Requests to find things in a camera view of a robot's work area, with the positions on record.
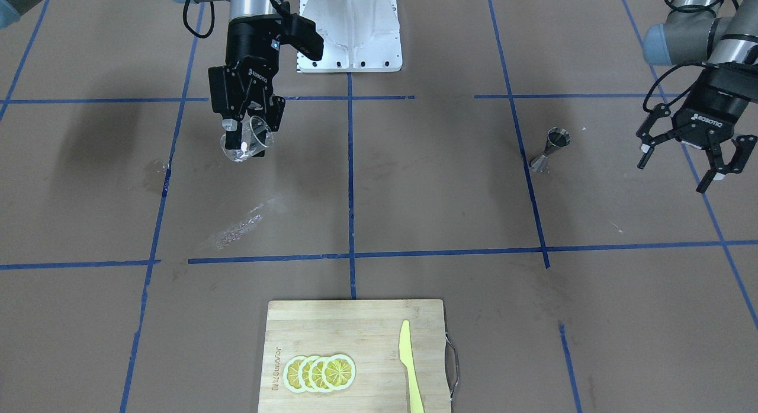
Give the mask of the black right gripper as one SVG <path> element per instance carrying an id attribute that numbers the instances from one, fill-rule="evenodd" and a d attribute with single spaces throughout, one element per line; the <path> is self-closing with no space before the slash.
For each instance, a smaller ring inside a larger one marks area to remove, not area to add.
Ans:
<path id="1" fill-rule="evenodd" d="M 229 133 L 241 135 L 244 116 L 255 116 L 255 157 L 265 156 L 281 127 L 287 100 L 274 94 L 279 70 L 281 19 L 238 18 L 227 30 L 222 66 L 208 69 L 211 107 Z"/>

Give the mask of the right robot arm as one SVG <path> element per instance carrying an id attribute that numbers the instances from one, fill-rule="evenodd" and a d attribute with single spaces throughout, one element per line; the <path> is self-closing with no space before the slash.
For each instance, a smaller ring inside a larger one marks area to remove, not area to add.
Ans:
<path id="1" fill-rule="evenodd" d="M 273 80 L 280 69 L 281 0 L 173 0 L 182 4 L 182 22 L 198 39 L 211 35 L 192 28 L 190 5 L 218 2 L 229 5 L 224 63 L 208 69 L 209 99 L 224 130 L 220 146 L 228 159 L 244 162 L 265 156 L 272 135 L 279 129 L 286 102 L 274 92 Z"/>

